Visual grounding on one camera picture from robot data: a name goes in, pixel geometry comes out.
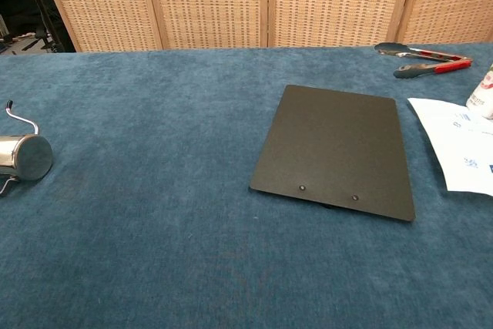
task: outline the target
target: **tongs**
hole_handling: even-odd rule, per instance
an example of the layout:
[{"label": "tongs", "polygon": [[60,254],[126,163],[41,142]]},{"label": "tongs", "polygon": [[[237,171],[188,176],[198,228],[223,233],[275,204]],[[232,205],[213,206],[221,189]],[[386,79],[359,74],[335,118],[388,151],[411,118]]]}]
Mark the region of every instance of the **tongs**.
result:
[{"label": "tongs", "polygon": [[431,50],[409,48],[407,45],[398,42],[381,42],[375,46],[375,50],[380,54],[394,55],[397,57],[430,59],[442,63],[427,65],[426,63],[416,63],[413,65],[402,65],[394,71],[394,76],[398,79],[409,79],[423,75],[425,73],[445,73],[456,69],[466,69],[471,67],[472,59],[463,55],[453,55],[443,52],[432,52]]}]

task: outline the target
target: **stainless steel pitcher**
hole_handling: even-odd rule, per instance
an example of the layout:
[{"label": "stainless steel pitcher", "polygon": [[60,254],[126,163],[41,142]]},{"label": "stainless steel pitcher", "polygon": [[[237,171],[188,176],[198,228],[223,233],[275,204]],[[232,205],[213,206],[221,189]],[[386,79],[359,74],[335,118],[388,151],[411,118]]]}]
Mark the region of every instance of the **stainless steel pitcher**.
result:
[{"label": "stainless steel pitcher", "polygon": [[39,135],[39,127],[29,119],[11,112],[13,101],[7,102],[5,111],[13,119],[29,123],[34,134],[0,136],[0,175],[8,175],[0,190],[4,195],[11,183],[20,180],[39,180],[46,175],[53,164],[52,147],[48,140]]}]

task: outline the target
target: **white bottle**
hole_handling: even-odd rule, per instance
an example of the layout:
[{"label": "white bottle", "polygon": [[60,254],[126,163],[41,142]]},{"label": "white bottle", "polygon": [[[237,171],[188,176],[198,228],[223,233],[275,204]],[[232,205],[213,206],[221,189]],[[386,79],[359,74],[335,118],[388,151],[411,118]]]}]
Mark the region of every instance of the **white bottle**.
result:
[{"label": "white bottle", "polygon": [[466,103],[471,110],[493,119],[493,65]]}]

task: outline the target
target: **red tong handle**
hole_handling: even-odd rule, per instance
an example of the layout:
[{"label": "red tong handle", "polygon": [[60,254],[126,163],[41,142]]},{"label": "red tong handle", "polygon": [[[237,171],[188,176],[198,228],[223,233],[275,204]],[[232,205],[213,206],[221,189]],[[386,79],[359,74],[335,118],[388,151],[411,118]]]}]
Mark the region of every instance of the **red tong handle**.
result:
[{"label": "red tong handle", "polygon": [[435,67],[433,70],[434,73],[445,73],[450,71],[455,71],[456,69],[466,69],[467,67],[471,67],[471,60],[467,59],[465,61],[457,61],[453,63],[447,63],[445,65],[440,65]]}]

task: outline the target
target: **blue tablecloth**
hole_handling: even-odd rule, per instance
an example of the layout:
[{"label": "blue tablecloth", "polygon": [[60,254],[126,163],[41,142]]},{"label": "blue tablecloth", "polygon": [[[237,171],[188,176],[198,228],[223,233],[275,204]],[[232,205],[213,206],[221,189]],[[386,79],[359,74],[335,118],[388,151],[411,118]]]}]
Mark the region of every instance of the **blue tablecloth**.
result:
[{"label": "blue tablecloth", "polygon": [[[475,62],[398,80],[416,61],[372,48],[0,57],[0,99],[55,154],[0,200],[0,327],[493,327],[493,198],[446,190],[407,102],[464,104],[493,45],[430,48]],[[249,190],[286,84],[397,100],[413,223]]]}]

